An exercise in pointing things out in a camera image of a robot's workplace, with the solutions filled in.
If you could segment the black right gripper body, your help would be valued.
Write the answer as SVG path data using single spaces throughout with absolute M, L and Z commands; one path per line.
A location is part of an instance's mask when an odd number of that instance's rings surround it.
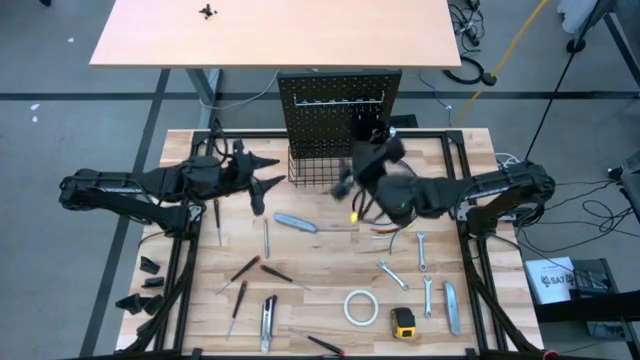
M 359 185 L 376 184 L 386 174 L 384 163 L 395 163 L 405 155 L 405 147 L 398 139 L 384 143 L 356 142 L 353 146 L 353 176 Z

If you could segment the black side cart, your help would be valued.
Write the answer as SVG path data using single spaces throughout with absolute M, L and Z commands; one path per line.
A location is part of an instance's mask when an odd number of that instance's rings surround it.
M 609 291 L 578 288 L 570 292 L 569 301 L 538 304 L 533 291 L 534 309 L 540 323 L 581 322 L 590 336 L 626 343 L 631 351 L 640 353 L 640 290 L 623 292 L 619 289 L 604 258 L 599 258 L 611 284 Z

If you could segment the white cloth bundle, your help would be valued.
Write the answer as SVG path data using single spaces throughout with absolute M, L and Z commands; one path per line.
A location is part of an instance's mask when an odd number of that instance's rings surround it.
M 585 28 L 590 29 L 602 17 L 598 0 L 559 0 L 556 11 L 562 17 L 563 30 L 579 35 Z

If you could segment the yellow black tape measure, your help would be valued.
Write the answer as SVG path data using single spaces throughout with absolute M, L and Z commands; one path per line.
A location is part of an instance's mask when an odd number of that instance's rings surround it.
M 408 307 L 393 308 L 390 312 L 391 331 L 396 339 L 410 339 L 416 334 L 415 316 Z

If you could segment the white masking tape roll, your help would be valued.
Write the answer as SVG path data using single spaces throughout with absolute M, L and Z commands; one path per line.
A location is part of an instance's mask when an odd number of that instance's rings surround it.
M 364 296 L 365 298 L 367 298 L 371 304 L 373 305 L 373 313 L 371 315 L 371 317 L 367 320 L 356 320 L 352 315 L 351 312 L 349 310 L 350 307 L 350 303 L 351 300 L 354 297 L 357 296 Z M 374 296 L 373 293 L 371 293 L 368 290 L 365 289 L 357 289 L 357 290 L 353 290 L 351 291 L 345 298 L 344 303 L 343 303 L 343 312 L 344 312 L 344 316 L 346 318 L 346 320 L 351 323 L 354 326 L 358 326 L 358 327 L 367 327 L 372 325 L 378 318 L 379 315 L 379 311 L 380 311 L 380 307 L 379 307 L 379 303 L 377 301 L 377 298 Z

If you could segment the black peg board bin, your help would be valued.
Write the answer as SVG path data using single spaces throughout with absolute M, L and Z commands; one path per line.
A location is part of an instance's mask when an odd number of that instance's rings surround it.
M 376 117 L 361 117 L 351 122 L 352 151 L 367 145 L 382 145 L 389 139 L 389 125 Z

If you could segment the black electronic device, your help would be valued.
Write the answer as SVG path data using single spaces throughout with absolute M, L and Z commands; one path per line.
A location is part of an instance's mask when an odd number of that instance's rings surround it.
M 607 271 L 600 259 L 575 260 L 574 276 L 578 288 L 609 291 L 611 284 Z

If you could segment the light wood desk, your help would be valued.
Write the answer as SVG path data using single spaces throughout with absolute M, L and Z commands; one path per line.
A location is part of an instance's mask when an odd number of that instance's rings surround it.
M 217 11 L 199 13 L 206 4 Z M 116 0 L 94 67 L 456 68 L 446 0 Z

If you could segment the silver peg board hook rail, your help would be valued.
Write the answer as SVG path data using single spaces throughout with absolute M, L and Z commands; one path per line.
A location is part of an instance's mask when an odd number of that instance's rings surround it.
M 329 99 L 329 100 L 304 100 L 302 97 L 293 95 L 293 103 L 296 107 L 318 107 L 318 106 L 349 106 L 349 105 L 380 105 L 383 104 L 386 98 L 384 91 L 380 93 L 378 98 L 342 98 L 342 99 Z

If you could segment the grey utility knife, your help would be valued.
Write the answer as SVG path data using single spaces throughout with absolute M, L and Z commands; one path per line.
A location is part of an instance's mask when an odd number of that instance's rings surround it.
M 275 213 L 273 218 L 277 223 L 291 227 L 291 228 L 295 228 L 299 231 L 303 231 L 307 233 L 317 233 L 319 231 L 318 227 L 313 223 L 292 215 Z

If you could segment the black perforated peg board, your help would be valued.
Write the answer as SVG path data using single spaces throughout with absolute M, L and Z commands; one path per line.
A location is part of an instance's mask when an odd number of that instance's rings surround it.
M 287 74 L 278 87 L 290 145 L 349 145 L 351 122 L 376 117 L 390 126 L 390 115 L 402 77 L 400 70 L 366 70 L 322 74 Z M 296 107 L 293 95 L 304 100 L 386 98 L 380 105 Z

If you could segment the black silver box cutter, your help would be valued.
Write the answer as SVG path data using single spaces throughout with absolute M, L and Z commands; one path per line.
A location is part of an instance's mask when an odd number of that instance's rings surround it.
M 276 295 L 269 296 L 262 306 L 260 345 L 262 353 L 268 353 L 270 351 L 277 299 L 278 297 Z

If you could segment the grey desk leg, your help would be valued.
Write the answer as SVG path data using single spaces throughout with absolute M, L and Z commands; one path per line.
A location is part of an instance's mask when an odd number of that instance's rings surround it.
M 201 106 L 199 128 L 209 129 L 215 115 L 214 106 L 221 70 L 219 68 L 188 68 L 186 73 L 195 89 Z

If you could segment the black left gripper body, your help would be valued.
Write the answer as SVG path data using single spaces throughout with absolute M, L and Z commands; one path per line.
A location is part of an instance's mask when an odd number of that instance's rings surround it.
M 230 161 L 220 175 L 222 192 L 232 194 L 249 191 L 252 188 L 252 178 L 256 168 L 255 155 L 245 150 L 242 139 L 234 140 Z

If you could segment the thin black slanted pole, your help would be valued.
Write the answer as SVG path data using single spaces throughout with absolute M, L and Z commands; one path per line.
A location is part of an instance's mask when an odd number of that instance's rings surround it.
M 589 15 L 587 16 L 586 20 L 584 21 L 580 32 L 574 38 L 584 38 L 585 37 L 586 33 L 589 31 L 591 22 L 592 22 L 593 18 L 595 17 L 595 14 L 596 14 L 598 8 L 600 7 L 600 3 L 602 1 L 603 0 L 596 0 L 593 9 L 591 10 Z M 530 144 L 529 144 L 529 146 L 527 148 L 526 154 L 524 156 L 525 160 L 528 160 L 530 155 L 531 155 L 531 153 L 532 153 L 532 150 L 533 150 L 533 148 L 534 148 L 534 146 L 536 144 L 536 141 L 538 140 L 538 137 L 539 137 L 539 135 L 540 135 L 540 133 L 542 131 L 542 128 L 544 127 L 544 124 L 545 124 L 547 116 L 548 116 L 548 114 L 550 112 L 551 106 L 554 103 L 554 101 L 557 99 L 557 95 L 559 93 L 560 87 L 561 87 L 561 85 L 562 85 L 562 83 L 563 83 L 563 81 L 564 81 L 564 79 L 565 79 L 565 77 L 567 75 L 567 72 L 568 72 L 568 70 L 569 70 L 569 68 L 570 68 L 570 66 L 571 66 L 571 64 L 572 64 L 572 62 L 573 62 L 573 60 L 574 60 L 574 58 L 575 58 L 577 53 L 575 53 L 575 54 L 569 53 L 569 54 L 570 54 L 569 59 L 567 60 L 566 65 L 565 65 L 565 67 L 564 67 L 564 69 L 563 69 L 563 71 L 562 71 L 562 73 L 561 73 L 561 75 L 560 75 L 560 77 L 559 77 L 559 79 L 557 81 L 557 84 L 556 84 L 556 86 L 555 86 L 555 88 L 554 88 L 554 90 L 552 92 L 551 97 L 548 99 L 548 102 L 546 104 L 546 107 L 544 109 L 542 117 L 541 117 L 541 119 L 540 119 L 540 121 L 539 121 L 539 123 L 537 125 L 537 128 L 536 128 L 536 131 L 535 131 L 535 133 L 533 135 L 533 138 L 532 138 L 532 140 L 531 140 L 531 142 L 530 142 Z

